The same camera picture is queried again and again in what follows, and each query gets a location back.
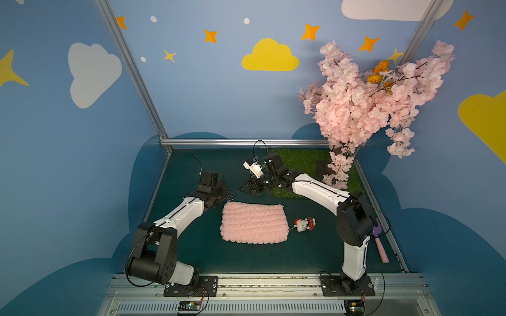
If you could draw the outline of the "white cat plush keychain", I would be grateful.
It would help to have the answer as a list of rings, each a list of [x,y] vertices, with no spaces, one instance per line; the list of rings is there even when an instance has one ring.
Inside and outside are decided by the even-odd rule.
[[[316,220],[312,217],[307,217],[303,219],[296,219],[294,222],[294,229],[298,233],[304,232],[304,231],[311,231],[316,226]]]

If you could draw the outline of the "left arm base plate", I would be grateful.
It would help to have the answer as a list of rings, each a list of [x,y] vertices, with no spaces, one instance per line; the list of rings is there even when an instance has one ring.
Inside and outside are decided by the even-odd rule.
[[[164,297],[197,297],[206,293],[205,297],[216,297],[219,277],[217,275],[204,275],[193,279],[189,284],[167,283]]]

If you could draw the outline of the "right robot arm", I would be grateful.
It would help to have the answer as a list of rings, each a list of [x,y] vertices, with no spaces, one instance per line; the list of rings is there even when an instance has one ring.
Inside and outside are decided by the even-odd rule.
[[[243,167],[251,174],[241,188],[243,192],[259,194],[279,188],[306,197],[331,211],[337,218],[337,233],[344,244],[342,287],[351,292],[369,283],[366,254],[378,223],[374,208],[366,203],[364,194],[338,190],[298,169],[288,169],[278,154],[267,155],[263,161],[250,157]]]

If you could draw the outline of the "pink knitted bag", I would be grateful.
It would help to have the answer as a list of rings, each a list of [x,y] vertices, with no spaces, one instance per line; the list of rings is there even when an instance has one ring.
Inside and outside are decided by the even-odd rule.
[[[229,242],[278,244],[287,241],[289,226],[282,205],[231,201],[223,207],[220,233]]]

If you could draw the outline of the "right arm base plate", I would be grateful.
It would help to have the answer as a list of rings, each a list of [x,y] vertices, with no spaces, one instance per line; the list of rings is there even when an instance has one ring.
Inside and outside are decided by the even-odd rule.
[[[322,293],[325,297],[375,296],[374,284],[367,274],[358,280],[345,275],[321,274],[319,276]]]

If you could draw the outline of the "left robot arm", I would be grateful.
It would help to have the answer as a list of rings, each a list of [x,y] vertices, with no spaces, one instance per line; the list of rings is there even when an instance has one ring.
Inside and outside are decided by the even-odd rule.
[[[126,277],[195,291],[199,287],[199,272],[177,260],[178,239],[193,221],[230,195],[218,172],[202,171],[196,190],[189,192],[174,210],[153,223],[143,222],[137,227],[126,261]]]

